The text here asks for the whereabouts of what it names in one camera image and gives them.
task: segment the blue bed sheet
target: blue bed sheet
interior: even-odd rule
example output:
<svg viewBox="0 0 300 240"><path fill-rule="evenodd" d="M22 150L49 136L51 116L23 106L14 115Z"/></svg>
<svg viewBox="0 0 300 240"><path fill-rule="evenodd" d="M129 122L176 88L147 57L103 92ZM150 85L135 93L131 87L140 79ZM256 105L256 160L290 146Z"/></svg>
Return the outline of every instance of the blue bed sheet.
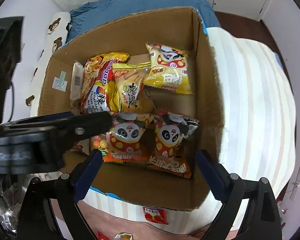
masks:
<svg viewBox="0 0 300 240"><path fill-rule="evenodd" d="M207 0L99 0L86 3L70 12L72 28L68 33L67 42L96 26L129 14L176 6L197 9L205 27L220 27Z"/></svg>

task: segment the barcode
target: barcode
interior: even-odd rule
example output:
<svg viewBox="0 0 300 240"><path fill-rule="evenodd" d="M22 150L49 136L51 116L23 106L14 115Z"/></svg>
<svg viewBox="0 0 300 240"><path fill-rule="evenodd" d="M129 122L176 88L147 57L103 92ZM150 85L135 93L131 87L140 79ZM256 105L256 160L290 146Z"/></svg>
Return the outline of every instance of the barcode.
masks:
<svg viewBox="0 0 300 240"><path fill-rule="evenodd" d="M81 85L81 77L80 76L74 76L74 85L80 86Z"/></svg>

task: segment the wooden floor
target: wooden floor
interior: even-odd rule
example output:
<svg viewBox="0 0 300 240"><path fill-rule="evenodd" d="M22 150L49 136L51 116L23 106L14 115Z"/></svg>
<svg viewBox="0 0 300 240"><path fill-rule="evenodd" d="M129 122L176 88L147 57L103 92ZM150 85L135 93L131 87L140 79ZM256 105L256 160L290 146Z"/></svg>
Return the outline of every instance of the wooden floor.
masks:
<svg viewBox="0 0 300 240"><path fill-rule="evenodd" d="M288 72L278 46L263 21L257 22L246 17L222 12L215 12L215 14L221 24L221 27L231 33L231 35L237 38L260 41L266 44L272 51L278 53L284 72L289 79Z"/></svg>

